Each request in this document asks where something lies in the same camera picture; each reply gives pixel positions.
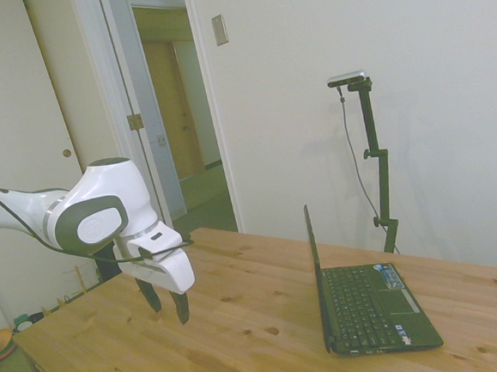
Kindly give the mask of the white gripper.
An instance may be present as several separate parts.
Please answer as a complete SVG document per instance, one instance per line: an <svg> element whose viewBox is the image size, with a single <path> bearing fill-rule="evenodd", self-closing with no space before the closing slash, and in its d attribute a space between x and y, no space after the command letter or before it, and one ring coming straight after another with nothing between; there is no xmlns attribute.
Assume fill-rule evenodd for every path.
<svg viewBox="0 0 497 372"><path fill-rule="evenodd" d="M193 269L185 251L176 249L162 260L153 263L145 260L130 262L117 246L114 246L113 252L116 260L124 260L118 264L120 270L136 279L138 289L156 313L161 311L161 299L153 285L171 290L170 296L175 304L177 316L181 324L185 325L190 318L189 302L185 292L195 283Z"/></svg>

